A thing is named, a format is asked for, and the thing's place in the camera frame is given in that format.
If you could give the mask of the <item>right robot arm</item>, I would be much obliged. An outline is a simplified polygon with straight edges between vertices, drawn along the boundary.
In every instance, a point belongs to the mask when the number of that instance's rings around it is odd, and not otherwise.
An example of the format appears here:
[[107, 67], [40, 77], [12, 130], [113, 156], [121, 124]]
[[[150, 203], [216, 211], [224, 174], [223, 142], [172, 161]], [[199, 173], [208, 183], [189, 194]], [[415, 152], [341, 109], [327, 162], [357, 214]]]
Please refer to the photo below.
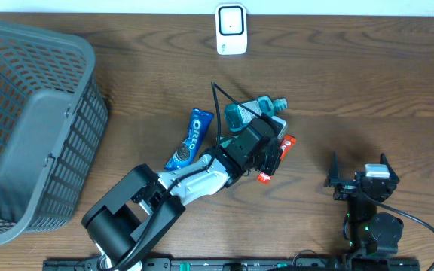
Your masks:
[[340, 177], [338, 158], [333, 154], [325, 182], [334, 189], [333, 199], [347, 203], [343, 235], [350, 250], [341, 256], [341, 268], [389, 270], [404, 224], [390, 213], [377, 211], [377, 205], [388, 199], [399, 183], [386, 156], [381, 154], [378, 164], [368, 163], [363, 172], [345, 179]]

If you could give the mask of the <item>blue mouthwash bottle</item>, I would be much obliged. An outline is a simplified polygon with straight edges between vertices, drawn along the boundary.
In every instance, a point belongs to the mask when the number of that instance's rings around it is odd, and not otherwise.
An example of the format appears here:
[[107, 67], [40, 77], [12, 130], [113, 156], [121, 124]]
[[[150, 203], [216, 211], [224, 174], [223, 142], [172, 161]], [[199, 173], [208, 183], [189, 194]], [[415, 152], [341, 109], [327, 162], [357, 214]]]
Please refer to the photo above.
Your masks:
[[275, 116], [288, 108], [288, 101], [286, 98], [272, 99], [269, 96], [259, 96], [257, 99], [243, 102], [242, 105], [243, 107], [232, 103], [225, 107], [225, 119], [231, 132], [241, 131], [256, 118], [257, 114]]

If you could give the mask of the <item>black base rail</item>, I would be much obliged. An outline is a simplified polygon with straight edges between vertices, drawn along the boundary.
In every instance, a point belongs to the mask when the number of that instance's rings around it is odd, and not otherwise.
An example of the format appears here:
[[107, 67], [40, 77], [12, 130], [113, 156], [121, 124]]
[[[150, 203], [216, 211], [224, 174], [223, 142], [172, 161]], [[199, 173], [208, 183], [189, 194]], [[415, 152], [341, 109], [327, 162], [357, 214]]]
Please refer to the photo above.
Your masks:
[[[83, 260], [46, 260], [43, 262], [44, 271], [81, 271], [95, 270], [98, 258], [90, 257]], [[265, 271], [265, 270], [345, 270], [337, 263], [328, 263], [326, 259], [315, 257], [300, 257], [296, 260], [171, 260], [169, 258], [148, 258], [137, 267], [142, 271]], [[392, 271], [419, 271], [417, 260], [391, 260], [383, 261], [358, 260], [354, 262], [351, 270], [392, 270]]]

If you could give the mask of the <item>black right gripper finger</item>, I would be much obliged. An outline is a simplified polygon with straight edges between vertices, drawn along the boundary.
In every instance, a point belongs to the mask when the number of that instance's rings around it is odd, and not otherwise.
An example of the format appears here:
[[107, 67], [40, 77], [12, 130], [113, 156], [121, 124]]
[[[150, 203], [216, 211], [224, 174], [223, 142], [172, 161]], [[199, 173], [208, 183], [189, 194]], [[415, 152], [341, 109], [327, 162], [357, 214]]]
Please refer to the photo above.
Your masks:
[[332, 161], [327, 177], [329, 181], [336, 181], [339, 179], [338, 157], [335, 151], [332, 154]]
[[393, 170], [393, 168], [391, 167], [391, 165], [389, 164], [385, 153], [381, 153], [381, 155], [380, 155], [380, 164], [383, 164], [387, 167], [388, 172], [390, 174], [390, 179], [396, 179], [396, 173]]

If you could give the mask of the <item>white wet wipes pack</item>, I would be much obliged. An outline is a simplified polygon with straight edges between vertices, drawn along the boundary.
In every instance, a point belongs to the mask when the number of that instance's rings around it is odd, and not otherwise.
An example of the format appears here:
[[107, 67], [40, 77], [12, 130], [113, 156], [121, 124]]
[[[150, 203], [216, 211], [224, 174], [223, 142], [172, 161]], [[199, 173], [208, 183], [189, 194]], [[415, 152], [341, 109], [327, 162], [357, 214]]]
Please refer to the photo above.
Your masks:
[[235, 140], [236, 136], [220, 137], [219, 143], [217, 144], [217, 149], [219, 151], [225, 151], [226, 147], [229, 146]]

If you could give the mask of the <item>blue Oreo cookie pack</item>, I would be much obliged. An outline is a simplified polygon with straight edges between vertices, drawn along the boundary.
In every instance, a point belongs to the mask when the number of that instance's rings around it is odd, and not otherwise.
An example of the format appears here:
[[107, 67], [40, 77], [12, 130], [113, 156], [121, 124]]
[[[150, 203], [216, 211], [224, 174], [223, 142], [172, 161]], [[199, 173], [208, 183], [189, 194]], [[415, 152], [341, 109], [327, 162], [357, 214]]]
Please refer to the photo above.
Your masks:
[[194, 108], [191, 112], [187, 135], [177, 147], [164, 169], [174, 171], [191, 165], [205, 139], [214, 118], [213, 113]]

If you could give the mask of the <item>red Nescafe stick packet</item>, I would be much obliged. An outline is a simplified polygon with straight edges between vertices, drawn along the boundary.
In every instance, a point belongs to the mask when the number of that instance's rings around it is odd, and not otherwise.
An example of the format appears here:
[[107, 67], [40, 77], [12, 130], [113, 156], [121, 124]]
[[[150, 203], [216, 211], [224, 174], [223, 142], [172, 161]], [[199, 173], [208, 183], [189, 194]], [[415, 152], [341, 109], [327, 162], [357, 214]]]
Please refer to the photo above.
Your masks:
[[284, 160], [287, 153], [296, 144], [297, 139], [289, 134], [286, 134], [278, 148], [272, 148], [267, 155], [267, 159], [263, 168], [257, 177], [257, 180], [262, 184], [270, 184], [270, 180], [278, 169], [280, 163]]

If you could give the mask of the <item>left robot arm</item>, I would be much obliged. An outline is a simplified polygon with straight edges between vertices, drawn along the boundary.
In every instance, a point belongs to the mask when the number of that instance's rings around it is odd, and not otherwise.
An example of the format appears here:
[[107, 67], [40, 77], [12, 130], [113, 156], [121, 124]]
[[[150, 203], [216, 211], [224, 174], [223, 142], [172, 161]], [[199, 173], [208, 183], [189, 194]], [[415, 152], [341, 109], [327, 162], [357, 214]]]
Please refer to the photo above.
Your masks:
[[278, 117], [261, 116], [182, 169], [155, 172], [147, 164], [131, 169], [82, 218], [102, 253], [97, 269], [138, 269], [187, 204], [229, 188], [252, 169], [272, 176], [287, 128]]

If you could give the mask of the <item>grey plastic shopping basket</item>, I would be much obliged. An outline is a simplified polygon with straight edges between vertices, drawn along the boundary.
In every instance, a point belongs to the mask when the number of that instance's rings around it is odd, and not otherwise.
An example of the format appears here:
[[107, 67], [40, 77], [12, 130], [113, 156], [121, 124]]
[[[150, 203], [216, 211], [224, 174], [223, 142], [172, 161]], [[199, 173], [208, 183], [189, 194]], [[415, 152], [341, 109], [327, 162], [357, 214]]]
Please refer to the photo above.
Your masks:
[[83, 38], [0, 21], [0, 245], [78, 205], [109, 113]]

